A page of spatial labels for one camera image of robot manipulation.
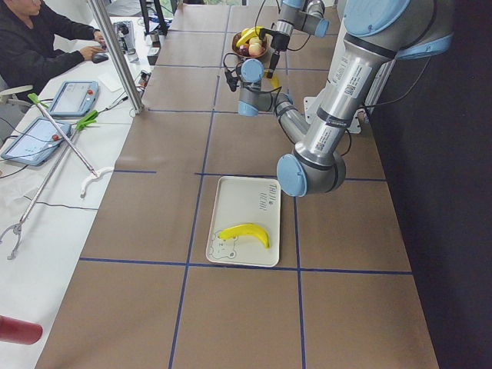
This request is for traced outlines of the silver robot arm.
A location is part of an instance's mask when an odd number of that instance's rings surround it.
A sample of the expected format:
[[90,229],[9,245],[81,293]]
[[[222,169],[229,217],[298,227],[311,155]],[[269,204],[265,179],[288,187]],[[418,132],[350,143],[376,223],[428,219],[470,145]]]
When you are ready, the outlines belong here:
[[332,76],[318,96],[320,103],[310,121],[285,93],[262,91],[261,79],[273,75],[293,31],[325,36],[328,21],[322,2],[282,2],[274,29],[260,32],[272,37],[270,65],[264,68],[258,60],[248,59],[238,70],[239,114],[273,112],[294,143],[293,151],[277,165],[281,189],[292,197],[326,193],[343,183],[346,167],[337,145],[383,64],[441,54],[449,49],[453,37],[452,1],[344,1],[341,10],[346,32],[338,39],[344,44],[344,54],[332,64]]
[[278,19],[273,29],[263,28],[260,38],[271,36],[273,54],[266,76],[272,78],[280,59],[280,54],[289,49],[294,31],[308,36],[323,38],[328,35],[330,21],[324,17],[325,5],[322,1],[282,1]]

